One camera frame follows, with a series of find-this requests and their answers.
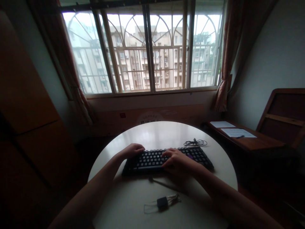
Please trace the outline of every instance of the hand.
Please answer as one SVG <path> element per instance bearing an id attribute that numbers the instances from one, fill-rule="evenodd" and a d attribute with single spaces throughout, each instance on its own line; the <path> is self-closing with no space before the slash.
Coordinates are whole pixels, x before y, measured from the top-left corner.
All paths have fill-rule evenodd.
<path id="1" fill-rule="evenodd" d="M 119 154 L 124 158 L 128 159 L 133 156 L 136 156 L 137 154 L 143 152 L 145 150 L 144 146 L 137 143 L 132 143 L 129 146 L 127 146 L 125 149 L 119 152 Z"/>
<path id="2" fill-rule="evenodd" d="M 189 173 L 190 168 L 196 164 L 196 162 L 190 159 L 188 156 L 181 153 L 178 149 L 169 148 L 162 154 L 162 157 L 170 157 L 162 167 L 164 170 L 179 175 L 181 173 Z"/>

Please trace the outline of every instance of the keyboard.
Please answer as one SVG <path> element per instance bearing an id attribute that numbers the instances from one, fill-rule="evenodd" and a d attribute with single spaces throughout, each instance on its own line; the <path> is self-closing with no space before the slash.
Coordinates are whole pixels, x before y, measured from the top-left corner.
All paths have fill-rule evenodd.
<path id="1" fill-rule="evenodd" d="M 137 156 L 126 161 L 122 176 L 147 175 L 165 172 L 162 164 L 169 157 L 162 157 L 167 149 L 145 150 Z M 214 166 L 200 146 L 178 148 L 183 154 L 205 166 L 208 170 L 213 170 Z"/>

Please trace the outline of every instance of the sky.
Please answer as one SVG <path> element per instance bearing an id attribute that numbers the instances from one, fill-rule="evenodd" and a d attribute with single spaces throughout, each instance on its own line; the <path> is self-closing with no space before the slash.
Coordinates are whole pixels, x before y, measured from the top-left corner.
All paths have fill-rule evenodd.
<path id="1" fill-rule="evenodd" d="M 75 15 L 75 13 L 63 13 L 64 19 L 66 22 L 70 21 L 74 15 Z M 110 22 L 112 22 L 112 24 L 114 26 L 117 27 L 118 30 L 119 30 L 119 25 L 121 22 L 121 25 L 124 28 L 126 28 L 126 31 L 128 33 L 131 33 L 131 34 L 135 33 L 136 23 L 138 26 L 144 25 L 142 15 L 134 16 L 134 20 L 131 19 L 133 17 L 133 15 L 122 15 L 121 14 L 120 18 L 119 18 L 119 16 L 117 14 L 116 15 L 108 14 L 107 17 L 108 17 L 108 20 Z M 156 29 L 157 32 L 167 32 L 168 29 L 167 29 L 166 25 L 171 30 L 172 16 L 171 15 L 161 15 L 160 17 L 163 20 L 159 20 L 159 22 L 158 22 L 159 17 L 156 15 L 151 15 L 151 17 L 150 17 L 151 26 L 157 25 L 157 22 L 158 22 L 158 26 Z M 220 15 L 209 15 L 209 17 L 214 22 L 216 31 L 218 31 Z M 92 13 L 78 13 L 77 18 L 84 25 L 92 26 L 92 22 L 93 22 L 93 26 L 95 26 Z M 178 27 L 182 27 L 181 19 L 182 19 L 182 15 L 173 15 L 173 29 L 175 29 L 175 27 L 177 25 L 178 25 Z M 211 20 L 209 20 L 205 15 L 198 15 L 198 16 L 195 15 L 194 34 L 200 34 L 203 29 L 204 29 L 203 31 L 209 32 L 209 34 L 214 32 L 214 27 L 213 27 Z M 213 34 L 211 42 L 213 43 L 214 41 L 215 41 L 215 35 Z"/>

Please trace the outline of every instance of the curtain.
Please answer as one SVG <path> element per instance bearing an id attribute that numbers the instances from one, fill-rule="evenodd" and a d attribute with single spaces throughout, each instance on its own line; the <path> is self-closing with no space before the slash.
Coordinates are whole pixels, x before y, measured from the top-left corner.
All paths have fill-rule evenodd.
<path id="1" fill-rule="evenodd" d="M 212 109 L 217 112 L 227 111 L 229 77 L 241 39 L 244 1 L 227 0 L 223 20 L 221 83 L 212 103 Z"/>
<path id="2" fill-rule="evenodd" d="M 46 10 L 59 6 L 59 1 L 28 0 L 28 4 L 36 16 L 36 20 L 45 30 L 45 35 L 50 41 L 51 49 L 54 51 L 63 75 L 70 87 L 78 113 L 86 125 L 94 124 L 96 117 L 81 89 L 63 15 L 61 13 L 50 14 Z"/>

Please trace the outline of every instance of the paper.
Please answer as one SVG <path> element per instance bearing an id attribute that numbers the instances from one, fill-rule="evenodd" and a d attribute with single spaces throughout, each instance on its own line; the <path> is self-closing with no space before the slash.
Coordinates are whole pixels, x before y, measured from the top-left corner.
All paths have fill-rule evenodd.
<path id="1" fill-rule="evenodd" d="M 235 127 L 226 121 L 210 122 L 216 128 Z"/>
<path id="2" fill-rule="evenodd" d="M 221 129 L 225 132 L 229 137 L 255 137 L 253 134 L 249 133 L 244 129 Z"/>

